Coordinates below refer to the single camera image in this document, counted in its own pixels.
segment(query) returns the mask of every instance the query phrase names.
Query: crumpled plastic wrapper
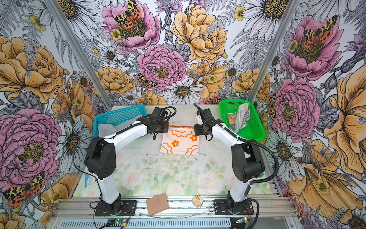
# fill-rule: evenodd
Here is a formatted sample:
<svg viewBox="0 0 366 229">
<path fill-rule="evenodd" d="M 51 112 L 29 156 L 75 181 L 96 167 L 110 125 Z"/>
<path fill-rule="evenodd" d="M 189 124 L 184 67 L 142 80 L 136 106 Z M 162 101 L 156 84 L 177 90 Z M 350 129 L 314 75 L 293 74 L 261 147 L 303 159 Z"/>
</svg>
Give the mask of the crumpled plastic wrapper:
<svg viewBox="0 0 366 229">
<path fill-rule="evenodd" d="M 247 121 L 250 119 L 249 103 L 243 103 L 239 106 L 235 113 L 227 114 L 229 120 L 229 128 L 237 133 L 240 129 L 246 127 Z"/>
</svg>

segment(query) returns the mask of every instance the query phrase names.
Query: blue basket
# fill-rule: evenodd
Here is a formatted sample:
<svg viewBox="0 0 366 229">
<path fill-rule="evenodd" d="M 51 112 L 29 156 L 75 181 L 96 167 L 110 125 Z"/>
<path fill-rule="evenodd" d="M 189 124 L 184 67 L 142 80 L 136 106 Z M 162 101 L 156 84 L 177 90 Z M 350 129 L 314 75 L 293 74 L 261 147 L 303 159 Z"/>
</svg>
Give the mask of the blue basket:
<svg viewBox="0 0 366 229">
<path fill-rule="evenodd" d="M 142 104 L 98 114 L 94 118 L 93 136 L 99 136 L 99 123 L 112 124 L 116 126 L 139 115 L 147 115 L 146 108 Z"/>
</svg>

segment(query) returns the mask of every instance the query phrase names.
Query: floral tablecloth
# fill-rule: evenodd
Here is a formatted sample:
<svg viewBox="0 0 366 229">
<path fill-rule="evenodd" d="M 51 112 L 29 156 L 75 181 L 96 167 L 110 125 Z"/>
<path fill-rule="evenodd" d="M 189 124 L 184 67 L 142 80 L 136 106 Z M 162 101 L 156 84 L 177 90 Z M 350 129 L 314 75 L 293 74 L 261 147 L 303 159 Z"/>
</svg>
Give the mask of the floral tablecloth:
<svg viewBox="0 0 366 229">
<path fill-rule="evenodd" d="M 160 153 L 162 134 L 146 135 L 116 154 L 116 186 L 122 196 L 225 195 L 234 184 L 231 150 L 222 142 L 200 139 L 198 156 Z M 75 197 L 98 197 L 94 178 L 82 174 Z M 268 183 L 255 184 L 251 194 L 271 194 Z"/>
</svg>

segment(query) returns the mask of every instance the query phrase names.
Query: gray cloth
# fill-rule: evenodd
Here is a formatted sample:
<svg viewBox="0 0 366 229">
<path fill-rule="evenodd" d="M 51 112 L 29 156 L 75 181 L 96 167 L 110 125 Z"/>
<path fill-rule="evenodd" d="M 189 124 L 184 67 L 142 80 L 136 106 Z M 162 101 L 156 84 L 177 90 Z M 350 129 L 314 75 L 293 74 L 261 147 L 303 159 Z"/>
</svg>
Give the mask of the gray cloth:
<svg viewBox="0 0 366 229">
<path fill-rule="evenodd" d="M 112 124 L 100 123 L 98 125 L 99 137 L 105 137 L 105 136 L 114 134 L 120 130 L 123 130 L 124 128 L 128 127 L 130 124 L 134 123 L 136 121 L 136 119 L 138 119 L 140 117 L 142 117 L 142 115 L 136 116 L 135 118 L 122 122 L 121 124 L 118 124 L 117 126 L 114 126 Z"/>
</svg>

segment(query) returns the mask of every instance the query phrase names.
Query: green basket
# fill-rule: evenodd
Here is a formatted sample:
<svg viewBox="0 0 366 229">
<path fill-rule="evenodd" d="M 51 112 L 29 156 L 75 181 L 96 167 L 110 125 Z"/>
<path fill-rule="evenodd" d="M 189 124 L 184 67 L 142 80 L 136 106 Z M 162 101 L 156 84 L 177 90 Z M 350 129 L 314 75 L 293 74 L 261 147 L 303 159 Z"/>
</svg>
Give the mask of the green basket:
<svg viewBox="0 0 366 229">
<path fill-rule="evenodd" d="M 250 119 L 247 121 L 246 127 L 242 128 L 237 132 L 237 135 L 251 140 L 262 141 L 266 137 L 261 120 L 259 119 L 258 113 L 254 108 L 254 105 L 248 100 L 242 99 L 226 99 L 219 103 L 221 112 L 221 119 L 224 121 L 226 126 L 229 125 L 227 113 L 235 113 L 238 111 L 239 106 L 243 103 L 249 103 L 250 108 Z"/>
</svg>

